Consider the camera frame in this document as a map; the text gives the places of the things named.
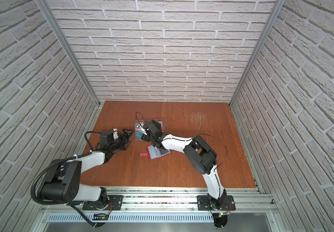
brown wooden tabletop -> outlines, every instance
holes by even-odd
[[[255,188],[253,176],[240,142],[233,116],[227,103],[193,102],[135,102],[106,101],[94,131],[117,128],[134,129],[135,113],[145,119],[163,119],[164,132],[179,137],[210,134],[227,146],[228,156],[217,169],[225,188]],[[225,147],[215,138],[201,135],[217,153],[217,163],[225,158]],[[89,138],[95,146],[99,134]],[[146,152],[150,143],[136,140],[132,135],[126,151],[116,153],[111,160],[81,174],[81,183],[93,186],[195,187],[206,188],[203,176],[178,151],[150,160],[139,154]],[[89,151],[87,145],[84,153]]]

wooden table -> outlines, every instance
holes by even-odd
[[[134,102],[106,101],[93,131],[117,128],[133,129],[135,113],[145,119],[163,119],[164,132],[179,137],[194,137],[198,133],[221,139],[228,148],[225,162],[217,169],[225,188],[255,188],[253,176],[244,155],[234,119],[227,103]],[[202,136],[217,153],[217,163],[225,159],[225,148],[215,138]],[[93,146],[99,134],[89,138]],[[126,151],[116,153],[111,160],[81,174],[81,183],[93,186],[195,187],[206,188],[203,176],[178,151],[150,160],[139,154],[150,143],[136,140],[133,135]]]

aluminum corner post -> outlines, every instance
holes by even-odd
[[[59,23],[53,14],[49,4],[46,0],[36,0],[38,7],[40,8],[42,14],[46,18],[48,24],[50,25],[53,33],[56,35],[56,38],[58,39],[59,43],[61,44],[64,52],[68,56],[68,59],[72,63],[74,69],[76,70],[79,78],[83,82],[83,85],[85,86],[87,92],[90,94],[91,99],[95,103],[96,107],[100,106],[100,101],[97,98],[97,95],[95,91],[93,90],[90,82],[88,81],[85,72],[83,71],[81,65],[79,64],[79,61],[77,60],[77,57],[75,56],[72,47],[70,46],[68,40],[66,39],[64,32],[62,31],[61,27],[59,26]]]
[[[265,24],[264,29],[262,30],[262,33],[260,37],[257,40],[257,44],[253,49],[252,55],[249,58],[249,61],[244,69],[244,72],[242,74],[242,77],[239,80],[239,83],[234,91],[233,97],[231,98],[229,105],[231,106],[232,103],[235,101],[235,99],[238,97],[239,91],[241,87],[243,86],[244,82],[246,81],[248,77],[248,73],[251,70],[252,66],[254,65],[254,62],[256,61],[262,46],[265,44],[267,36],[269,35],[271,29],[273,28],[273,25],[275,24],[275,21],[285,3],[285,0],[277,0],[273,6],[273,9],[271,10],[271,13],[269,15],[269,18],[267,19],[267,22]]]

black mounting plate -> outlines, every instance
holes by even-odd
[[[113,204],[113,210],[121,210],[123,196],[122,195],[108,195],[108,197]],[[98,209],[96,208],[95,203],[85,201],[83,203],[82,210],[98,210]],[[101,211],[108,211],[108,210],[110,210],[110,205],[107,205]]]
[[[198,210],[199,211],[207,211],[208,210],[208,205],[210,204],[210,198],[208,195],[199,195],[197,196],[197,202],[198,202]],[[224,203],[228,207],[230,211],[234,211],[235,208],[235,202],[233,196],[227,195],[225,197]]]

white brick wall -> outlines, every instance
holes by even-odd
[[[230,101],[273,3],[49,0],[102,102]]]
[[[94,108],[35,1],[0,0],[0,231],[29,231],[31,182],[73,154]]]
[[[232,104],[289,231],[334,231],[334,1],[287,0]]]

